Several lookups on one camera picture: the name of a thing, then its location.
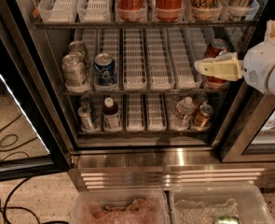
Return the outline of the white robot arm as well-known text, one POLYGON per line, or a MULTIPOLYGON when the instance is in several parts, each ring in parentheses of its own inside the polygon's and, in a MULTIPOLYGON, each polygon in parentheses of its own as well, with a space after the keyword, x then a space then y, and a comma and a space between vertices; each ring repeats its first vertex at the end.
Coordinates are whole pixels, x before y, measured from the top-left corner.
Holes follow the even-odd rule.
POLYGON ((206 77, 244 81, 256 90, 275 96, 275 21, 267 21, 264 41, 247 50, 242 60, 236 52, 195 61, 196 70, 206 77))

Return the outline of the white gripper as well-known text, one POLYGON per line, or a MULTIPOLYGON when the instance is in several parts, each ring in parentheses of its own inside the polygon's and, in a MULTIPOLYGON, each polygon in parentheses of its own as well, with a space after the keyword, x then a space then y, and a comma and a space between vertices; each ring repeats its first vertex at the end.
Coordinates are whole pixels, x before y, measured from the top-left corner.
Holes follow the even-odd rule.
MULTIPOLYGON (((264 94, 275 94, 275 21, 267 21, 265 41, 249 49, 243 59, 245 82, 264 94)), ((227 81, 242 78, 242 60, 237 52, 195 61, 195 69, 206 77, 227 81)))

